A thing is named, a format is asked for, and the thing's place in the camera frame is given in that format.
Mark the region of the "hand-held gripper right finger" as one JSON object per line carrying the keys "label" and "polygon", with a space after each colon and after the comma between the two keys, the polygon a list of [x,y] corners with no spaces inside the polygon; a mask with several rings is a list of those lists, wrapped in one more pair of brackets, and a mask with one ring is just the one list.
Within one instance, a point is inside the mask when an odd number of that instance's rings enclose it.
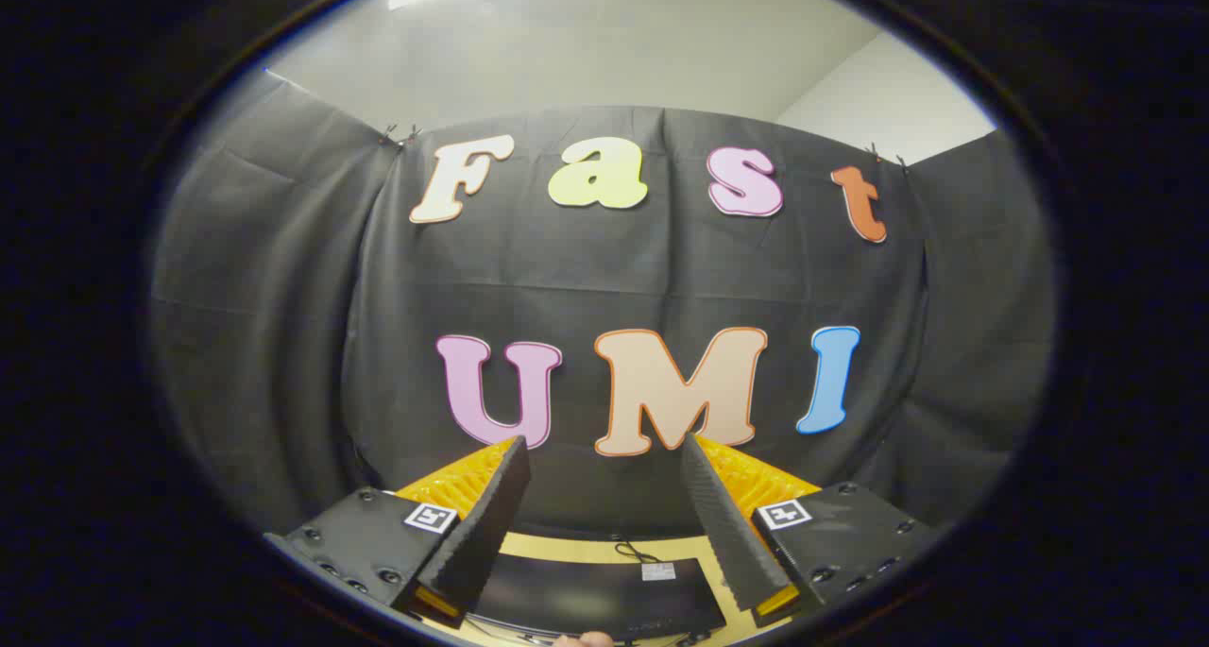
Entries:
{"label": "hand-held gripper right finger", "polygon": [[860,596],[939,536],[860,484],[818,487],[698,434],[679,454],[708,547],[758,626]]}

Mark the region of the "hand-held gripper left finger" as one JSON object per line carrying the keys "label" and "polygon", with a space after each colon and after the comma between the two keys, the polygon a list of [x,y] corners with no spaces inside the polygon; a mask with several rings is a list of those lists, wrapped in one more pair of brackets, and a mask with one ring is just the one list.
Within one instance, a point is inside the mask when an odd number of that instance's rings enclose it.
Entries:
{"label": "hand-held gripper left finger", "polygon": [[264,541],[359,603],[458,628],[484,593],[530,478],[527,444],[509,437],[405,489],[355,489]]}

